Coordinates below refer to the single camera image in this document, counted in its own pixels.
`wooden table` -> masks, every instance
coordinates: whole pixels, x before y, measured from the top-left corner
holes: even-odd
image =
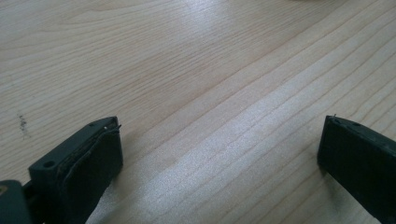
[[[316,162],[325,115],[396,137],[394,0],[0,2],[1,179],[118,116],[89,223],[377,223]]]

